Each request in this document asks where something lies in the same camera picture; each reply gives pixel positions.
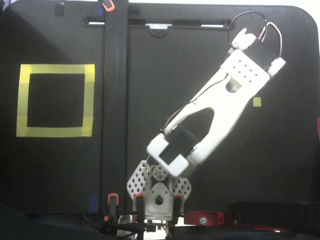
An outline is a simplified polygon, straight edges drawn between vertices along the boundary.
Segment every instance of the bolt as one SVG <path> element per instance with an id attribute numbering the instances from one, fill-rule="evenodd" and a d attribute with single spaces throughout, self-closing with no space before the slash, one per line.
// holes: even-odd
<path id="1" fill-rule="evenodd" d="M 200 218 L 201 225 L 207 225 L 207 219 L 205 217 Z"/>

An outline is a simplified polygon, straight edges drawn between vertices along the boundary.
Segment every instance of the yellow tape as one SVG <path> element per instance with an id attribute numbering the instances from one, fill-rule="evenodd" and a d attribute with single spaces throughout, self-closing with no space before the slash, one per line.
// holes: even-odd
<path id="1" fill-rule="evenodd" d="M 30 74 L 84 74 L 82 127 L 28 127 Z M 17 137 L 91 137 L 94 122 L 94 64 L 21 64 L 16 118 Z"/>
<path id="2" fill-rule="evenodd" d="M 261 107 L 261 97 L 254 97 L 253 98 L 253 106 L 254 107 Z"/>

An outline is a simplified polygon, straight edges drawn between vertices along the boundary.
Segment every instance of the cable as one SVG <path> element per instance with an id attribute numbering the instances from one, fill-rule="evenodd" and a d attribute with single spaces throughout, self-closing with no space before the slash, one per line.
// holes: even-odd
<path id="1" fill-rule="evenodd" d="M 167 233 L 166 227 L 162 226 L 163 230 Z M 169 238 L 172 237 L 171 233 L 168 231 L 168 233 L 166 234 Z"/>
<path id="2" fill-rule="evenodd" d="M 237 16 L 234 17 L 234 19 L 232 19 L 232 21 L 230 22 L 229 24 L 229 27 L 228 27 L 228 30 L 226 32 L 226 38 L 227 38 L 227 41 L 228 41 L 228 44 L 233 48 L 233 49 L 236 49 L 231 43 L 230 43 L 230 40 L 229 40 L 229 32 L 230 32 L 230 27 L 232 26 L 232 24 L 236 21 L 237 18 L 243 16 L 243 15 L 246 15 L 246 14 L 258 14 L 260 15 L 261 17 L 263 17 L 264 19 L 264 26 L 267 28 L 267 20 L 266 20 L 266 17 L 260 13 L 260 12 L 257 12 L 257 11 L 246 11 L 246 12 L 243 12 L 243 13 L 240 13 L 238 14 Z"/>
<path id="3" fill-rule="evenodd" d="M 260 39 L 261 42 L 263 42 L 263 41 L 265 40 L 265 37 L 266 37 L 266 35 L 267 35 L 267 29 L 268 29 L 268 26 L 269 26 L 269 25 L 270 25 L 271 27 L 273 27 L 273 28 L 276 30 L 276 32 L 278 33 L 279 42 L 280 42 L 279 58 L 281 58 L 281 54 L 282 54 L 282 34 L 281 34 L 279 28 L 278 28 L 273 22 L 268 22 L 268 23 L 266 24 L 266 26 L 263 27 L 262 32 L 265 31 L 265 34 L 264 34 L 263 37 L 260 37 L 260 38 L 258 38 L 258 39 Z"/>
<path id="4" fill-rule="evenodd" d="M 147 173 L 147 166 L 148 166 L 149 158 L 150 158 L 150 155 L 146 158 L 145 166 L 144 166 L 144 174 L 146 175 L 146 179 L 149 178 L 149 175 L 148 175 L 148 173 Z"/>
<path id="5" fill-rule="evenodd" d="M 94 229 L 99 230 L 99 227 L 96 226 L 96 225 L 94 225 L 91 221 L 89 221 L 89 219 L 87 218 L 86 215 L 82 215 L 82 216 L 83 216 L 83 218 L 84 218 L 84 220 L 85 220 L 85 222 L 86 222 L 87 224 L 89 224 L 89 225 L 90 225 L 91 227 L 93 227 Z"/>
<path id="6" fill-rule="evenodd" d="M 221 82 L 222 82 L 223 80 L 225 80 L 226 78 L 227 78 L 227 77 L 225 77 L 224 79 L 222 79 L 222 80 L 220 80 L 220 81 L 217 81 L 217 82 L 211 84 L 211 85 L 208 86 L 203 92 L 201 92 L 201 93 L 199 94 L 199 96 L 197 96 L 194 100 L 192 100 L 192 101 L 184 104 L 184 105 L 181 106 L 180 108 L 178 108 L 178 109 L 176 109 L 175 111 L 173 111 L 173 112 L 166 118 L 166 122 L 165 122 L 165 124 L 164 124 L 164 126 L 163 126 L 162 131 L 163 131 L 163 132 L 165 131 L 165 128 L 167 127 L 170 119 L 171 119 L 174 115 L 176 115 L 176 113 L 179 113 L 185 106 L 187 106 L 187 105 L 189 105 L 189 104 L 192 104 L 192 103 L 194 103 L 195 101 L 197 101 L 198 98 L 199 98 L 202 94 L 204 94 L 208 89 L 210 89 L 211 87 L 213 87 L 214 85 L 216 85 L 216 84 L 218 84 L 218 83 L 221 83 Z"/>
<path id="7" fill-rule="evenodd" d="M 136 234 L 137 234 L 136 232 L 132 232 L 132 233 L 127 234 L 127 235 L 118 236 L 117 238 L 118 238 L 118 239 L 125 239 L 125 238 L 129 238 L 129 237 L 131 237 L 131 236 L 133 236 L 133 235 L 136 235 Z"/>

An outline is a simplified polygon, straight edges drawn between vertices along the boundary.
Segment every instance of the robotic arm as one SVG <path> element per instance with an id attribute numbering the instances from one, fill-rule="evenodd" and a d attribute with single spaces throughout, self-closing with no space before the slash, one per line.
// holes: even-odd
<path id="1" fill-rule="evenodd" d="M 263 45 L 268 25 L 279 34 L 278 56 Z M 232 131 L 248 101 L 285 65 L 281 58 L 282 36 L 274 23 L 265 22 L 258 37 L 246 31 L 243 29 L 233 40 L 228 57 L 216 74 L 168 117 L 162 132 L 147 146 L 148 159 L 152 157 L 158 165 L 149 166 L 148 159 L 141 161 L 128 181 L 133 211 L 137 211 L 137 196 L 143 196 L 147 220 L 172 221 L 177 212 L 183 214 L 192 189 L 187 177 Z M 213 111 L 214 117 L 206 136 L 198 140 L 181 123 L 206 109 Z M 178 210 L 176 198 L 181 199 Z"/>

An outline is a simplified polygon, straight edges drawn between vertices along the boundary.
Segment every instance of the small yellow square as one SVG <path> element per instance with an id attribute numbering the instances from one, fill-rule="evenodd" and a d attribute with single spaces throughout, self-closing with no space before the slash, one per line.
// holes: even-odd
<path id="1" fill-rule="evenodd" d="M 254 97 L 253 98 L 253 106 L 254 107 L 261 107 L 261 97 Z"/>

